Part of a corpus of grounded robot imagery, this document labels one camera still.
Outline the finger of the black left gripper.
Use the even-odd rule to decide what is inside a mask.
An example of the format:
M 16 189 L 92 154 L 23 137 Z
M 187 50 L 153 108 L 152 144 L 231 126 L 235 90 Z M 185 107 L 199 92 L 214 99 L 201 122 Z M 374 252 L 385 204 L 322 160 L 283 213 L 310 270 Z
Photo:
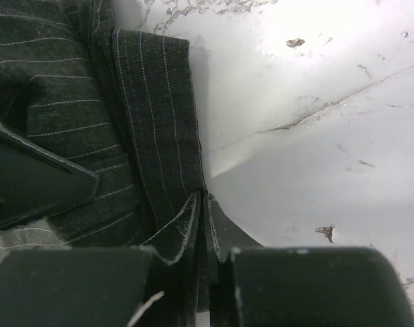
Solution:
M 0 124 L 0 230 L 12 230 L 94 199 L 99 176 Z

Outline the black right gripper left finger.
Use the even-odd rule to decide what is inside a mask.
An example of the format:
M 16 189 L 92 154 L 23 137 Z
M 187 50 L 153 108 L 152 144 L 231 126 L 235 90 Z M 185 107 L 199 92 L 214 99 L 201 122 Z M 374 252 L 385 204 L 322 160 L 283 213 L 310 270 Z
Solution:
M 194 326 L 200 215 L 196 192 L 139 246 L 9 254 L 0 263 L 0 326 Z

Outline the dark striped long sleeve shirt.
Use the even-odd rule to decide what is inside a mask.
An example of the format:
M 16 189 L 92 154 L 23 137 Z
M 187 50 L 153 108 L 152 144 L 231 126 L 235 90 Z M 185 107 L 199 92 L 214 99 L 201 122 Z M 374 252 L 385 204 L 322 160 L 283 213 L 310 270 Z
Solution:
M 206 189 L 187 40 L 115 27 L 110 1 L 0 1 L 0 124 L 100 179 L 88 203 L 0 236 L 130 246 Z

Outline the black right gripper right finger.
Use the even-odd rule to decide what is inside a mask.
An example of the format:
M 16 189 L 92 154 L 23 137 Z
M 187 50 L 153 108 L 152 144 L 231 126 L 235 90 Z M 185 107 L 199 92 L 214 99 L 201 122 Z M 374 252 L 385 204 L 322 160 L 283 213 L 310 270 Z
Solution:
M 204 198 L 212 326 L 414 326 L 386 257 L 369 247 L 264 247 Z

